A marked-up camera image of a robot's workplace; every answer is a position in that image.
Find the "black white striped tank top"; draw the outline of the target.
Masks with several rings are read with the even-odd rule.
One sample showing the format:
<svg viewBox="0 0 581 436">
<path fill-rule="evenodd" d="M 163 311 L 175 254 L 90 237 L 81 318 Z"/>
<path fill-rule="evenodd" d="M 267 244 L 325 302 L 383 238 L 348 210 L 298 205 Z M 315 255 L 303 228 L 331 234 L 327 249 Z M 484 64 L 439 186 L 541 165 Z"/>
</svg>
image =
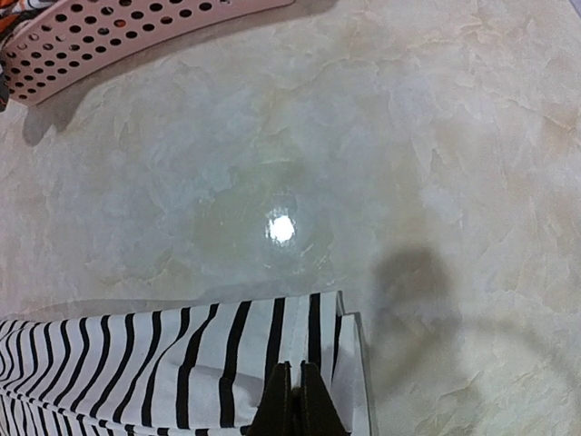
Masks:
<svg viewBox="0 0 581 436">
<path fill-rule="evenodd" d="M 4 435 L 247 435 L 277 363 L 311 362 L 350 435 L 370 432 L 358 319 L 336 292 L 1 324 Z"/>
</svg>

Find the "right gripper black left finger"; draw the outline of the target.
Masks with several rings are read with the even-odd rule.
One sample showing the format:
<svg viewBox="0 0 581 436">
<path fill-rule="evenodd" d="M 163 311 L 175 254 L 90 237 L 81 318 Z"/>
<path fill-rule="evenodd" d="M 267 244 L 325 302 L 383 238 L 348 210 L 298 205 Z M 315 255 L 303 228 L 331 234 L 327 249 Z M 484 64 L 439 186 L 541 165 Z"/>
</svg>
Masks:
<svg viewBox="0 0 581 436">
<path fill-rule="evenodd" d="M 292 435 L 291 365 L 288 362 L 273 367 L 247 435 Z"/>
</svg>

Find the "pink plastic laundry basket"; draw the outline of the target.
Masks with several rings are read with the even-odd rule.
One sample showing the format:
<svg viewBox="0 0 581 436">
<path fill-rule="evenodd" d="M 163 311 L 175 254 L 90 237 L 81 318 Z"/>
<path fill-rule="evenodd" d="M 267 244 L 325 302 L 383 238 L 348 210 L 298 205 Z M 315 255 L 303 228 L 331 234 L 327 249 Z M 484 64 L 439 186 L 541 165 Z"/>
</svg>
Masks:
<svg viewBox="0 0 581 436">
<path fill-rule="evenodd" d="M 1 45 L 1 92 L 36 105 L 86 76 L 210 25 L 283 7 L 282 1 L 57 1 Z"/>
</svg>

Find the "colourful printed clothes pile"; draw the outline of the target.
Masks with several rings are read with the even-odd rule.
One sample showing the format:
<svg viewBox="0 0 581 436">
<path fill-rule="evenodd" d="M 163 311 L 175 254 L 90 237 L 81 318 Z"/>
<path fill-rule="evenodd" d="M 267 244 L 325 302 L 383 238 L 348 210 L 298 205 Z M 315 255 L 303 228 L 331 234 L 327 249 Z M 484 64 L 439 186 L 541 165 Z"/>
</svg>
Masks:
<svg viewBox="0 0 581 436">
<path fill-rule="evenodd" d="M 9 90 L 5 74 L 3 49 L 15 29 L 23 22 L 36 18 L 45 9 L 58 1 L 55 0 L 2 0 L 1 1 L 1 113 L 9 102 Z"/>
</svg>

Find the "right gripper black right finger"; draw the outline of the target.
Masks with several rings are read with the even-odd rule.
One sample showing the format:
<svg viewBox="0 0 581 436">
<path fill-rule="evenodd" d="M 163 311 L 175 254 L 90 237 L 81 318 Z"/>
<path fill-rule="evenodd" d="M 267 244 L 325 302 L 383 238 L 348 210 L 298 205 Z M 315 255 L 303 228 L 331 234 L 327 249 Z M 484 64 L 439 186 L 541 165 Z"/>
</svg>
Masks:
<svg viewBox="0 0 581 436">
<path fill-rule="evenodd" d="M 340 420 L 317 365 L 302 362 L 300 370 L 299 435 L 350 435 Z"/>
</svg>

